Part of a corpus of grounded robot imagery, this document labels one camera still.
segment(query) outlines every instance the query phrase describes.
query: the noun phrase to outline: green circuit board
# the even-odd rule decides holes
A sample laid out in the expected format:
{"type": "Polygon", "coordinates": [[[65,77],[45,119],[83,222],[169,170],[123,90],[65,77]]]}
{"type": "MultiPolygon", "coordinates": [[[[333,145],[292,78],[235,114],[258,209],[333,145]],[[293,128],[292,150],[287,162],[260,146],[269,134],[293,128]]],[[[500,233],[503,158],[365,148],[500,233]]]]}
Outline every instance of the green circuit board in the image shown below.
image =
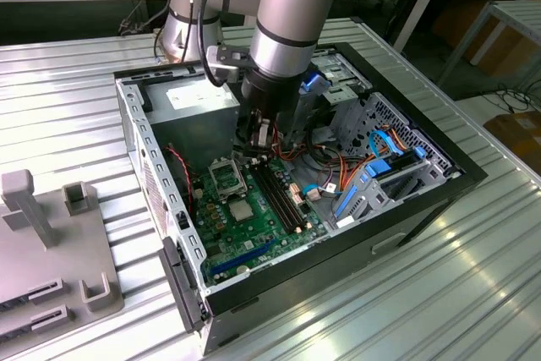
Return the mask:
{"type": "MultiPolygon", "coordinates": [[[[288,186],[294,180],[281,161],[276,158],[271,160],[268,168],[279,180],[288,199],[292,200],[292,193],[288,186]]],[[[300,232],[297,230],[297,232],[288,233],[279,216],[271,208],[262,188],[255,181],[249,167],[238,167],[238,169],[248,189],[244,196],[230,196],[225,203],[218,199],[210,172],[207,171],[196,179],[203,194],[197,203],[195,226],[207,252],[202,271],[210,285],[236,276],[246,271],[246,267],[251,269],[264,264],[327,233],[320,217],[308,201],[302,205],[303,210],[295,203],[293,205],[309,226],[300,232]],[[253,257],[258,249],[264,253],[242,261],[244,255],[253,257]],[[241,257],[240,263],[230,269],[216,272],[216,267],[223,266],[228,261],[239,259],[239,257],[241,257]]],[[[229,173],[230,175],[227,175],[224,172],[219,177],[218,182],[221,185],[235,184],[236,179],[231,172],[229,173]]]]}

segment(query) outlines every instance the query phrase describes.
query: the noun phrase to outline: ribbed aluminum surface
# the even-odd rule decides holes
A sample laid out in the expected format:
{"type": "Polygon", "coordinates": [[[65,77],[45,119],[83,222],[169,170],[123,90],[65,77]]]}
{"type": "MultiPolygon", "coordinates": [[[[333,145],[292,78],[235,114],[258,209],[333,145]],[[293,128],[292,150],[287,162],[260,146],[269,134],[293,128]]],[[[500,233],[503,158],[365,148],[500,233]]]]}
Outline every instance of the ribbed aluminum surface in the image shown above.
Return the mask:
{"type": "Polygon", "coordinates": [[[541,46],[541,1],[494,2],[492,14],[541,46]]]}
{"type": "MultiPolygon", "coordinates": [[[[226,30],[248,45],[251,29],[226,30]]],[[[452,102],[374,35],[349,42],[459,144],[489,178],[419,239],[236,340],[209,359],[541,359],[541,193],[452,102]]],[[[125,308],[16,358],[199,359],[155,255],[111,72],[154,63],[152,36],[0,48],[0,172],[27,167],[36,192],[97,187],[125,308]]]]}

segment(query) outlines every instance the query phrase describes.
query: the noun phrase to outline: motherboard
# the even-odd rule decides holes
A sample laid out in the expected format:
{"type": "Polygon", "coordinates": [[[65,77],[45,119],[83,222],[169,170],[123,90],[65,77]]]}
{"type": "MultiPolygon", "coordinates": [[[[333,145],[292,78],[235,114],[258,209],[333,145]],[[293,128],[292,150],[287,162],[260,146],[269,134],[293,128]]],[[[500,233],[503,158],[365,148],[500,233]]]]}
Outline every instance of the motherboard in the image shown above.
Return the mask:
{"type": "Polygon", "coordinates": [[[203,274],[217,284],[327,234],[312,203],[278,158],[240,166],[219,161],[194,180],[203,274]]]}

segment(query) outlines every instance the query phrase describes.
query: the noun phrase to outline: red cable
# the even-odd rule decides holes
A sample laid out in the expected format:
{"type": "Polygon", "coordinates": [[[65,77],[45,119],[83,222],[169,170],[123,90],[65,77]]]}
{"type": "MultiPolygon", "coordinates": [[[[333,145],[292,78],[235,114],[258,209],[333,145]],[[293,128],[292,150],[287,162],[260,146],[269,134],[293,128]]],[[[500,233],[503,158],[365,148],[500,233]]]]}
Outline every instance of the red cable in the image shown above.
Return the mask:
{"type": "Polygon", "coordinates": [[[188,168],[186,168],[186,163],[184,162],[183,158],[173,148],[166,147],[166,150],[171,152],[175,157],[177,157],[177,159],[181,162],[181,164],[183,164],[184,175],[186,175],[186,183],[188,184],[188,202],[189,202],[188,212],[190,212],[191,214],[192,212],[192,183],[189,180],[188,168]]]}

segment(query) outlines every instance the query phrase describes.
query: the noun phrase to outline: blue pcie slot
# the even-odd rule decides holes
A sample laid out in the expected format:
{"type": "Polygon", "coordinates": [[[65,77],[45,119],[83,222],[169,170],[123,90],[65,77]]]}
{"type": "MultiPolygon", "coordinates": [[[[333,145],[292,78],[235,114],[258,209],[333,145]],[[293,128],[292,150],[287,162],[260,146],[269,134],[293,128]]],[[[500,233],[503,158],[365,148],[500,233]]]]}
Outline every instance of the blue pcie slot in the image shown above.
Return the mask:
{"type": "Polygon", "coordinates": [[[257,249],[253,249],[252,251],[249,251],[246,254],[239,255],[237,258],[233,258],[232,260],[226,261],[223,264],[215,265],[212,268],[210,268],[210,272],[212,275],[219,274],[220,272],[229,271],[235,266],[241,265],[247,261],[253,260],[256,257],[259,257],[266,253],[272,244],[274,244],[276,240],[271,240],[268,243],[263,244],[262,246],[258,247],[257,249]]]}
{"type": "Polygon", "coordinates": [[[347,193],[346,198],[342,201],[338,209],[336,209],[335,217],[338,217],[339,215],[342,214],[347,204],[349,203],[349,201],[352,199],[352,197],[355,195],[356,192],[357,192],[357,186],[353,185],[352,188],[349,189],[349,192],[347,193]]]}

